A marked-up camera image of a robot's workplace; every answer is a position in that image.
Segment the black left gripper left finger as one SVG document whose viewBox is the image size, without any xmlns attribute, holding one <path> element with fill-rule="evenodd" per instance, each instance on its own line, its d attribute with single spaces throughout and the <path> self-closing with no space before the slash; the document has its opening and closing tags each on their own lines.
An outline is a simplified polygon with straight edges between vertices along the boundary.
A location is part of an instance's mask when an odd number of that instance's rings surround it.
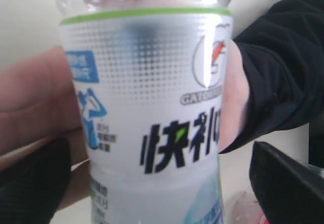
<svg viewBox="0 0 324 224">
<path fill-rule="evenodd" d="M 1 223 L 49 223 L 71 175 L 69 141 L 57 138 L 1 171 Z"/>
</svg>

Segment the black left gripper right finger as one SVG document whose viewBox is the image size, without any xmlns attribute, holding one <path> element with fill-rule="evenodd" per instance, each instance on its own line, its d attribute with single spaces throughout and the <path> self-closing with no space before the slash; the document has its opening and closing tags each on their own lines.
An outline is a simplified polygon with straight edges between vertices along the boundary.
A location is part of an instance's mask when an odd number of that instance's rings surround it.
<svg viewBox="0 0 324 224">
<path fill-rule="evenodd" d="M 255 141 L 249 176 L 269 223 L 323 223 L 322 168 Z"/>
</svg>

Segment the person's open bare hand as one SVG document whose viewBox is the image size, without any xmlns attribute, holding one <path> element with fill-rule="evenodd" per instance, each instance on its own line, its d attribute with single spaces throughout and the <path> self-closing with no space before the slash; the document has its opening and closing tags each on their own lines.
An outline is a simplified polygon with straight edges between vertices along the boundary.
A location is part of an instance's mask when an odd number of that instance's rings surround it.
<svg viewBox="0 0 324 224">
<path fill-rule="evenodd" d="M 52 132 L 58 131 L 59 124 L 71 130 L 68 120 L 63 114 L 76 111 L 76 98 L 72 91 L 72 81 L 67 68 L 67 62 L 61 49 L 55 49 L 30 63 L 20 65 L 18 71 L 21 76 L 9 80 L 2 76 L 1 81 L 8 84 L 8 88 L 1 89 L 1 98 L 6 100 L 1 104 L 1 153 L 8 153 L 31 142 L 33 136 L 37 138 L 37 145 L 28 151 L 15 155 L 13 159 L 6 159 L 1 163 L 1 171 L 21 161 L 40 147 L 51 142 L 45 140 L 42 127 L 47 125 Z M 31 115 L 30 123 L 23 124 L 32 134 L 21 133 L 17 140 L 10 140 L 13 128 L 9 126 L 11 118 L 18 119 L 26 113 Z M 71 165 L 85 159 L 86 151 L 81 146 L 82 136 L 78 131 L 71 131 L 62 136 L 69 141 Z M 92 178 L 82 164 L 77 169 L 77 177 L 71 172 L 68 187 L 58 207 L 67 207 L 83 198 L 86 194 L 93 194 Z"/>
</svg>

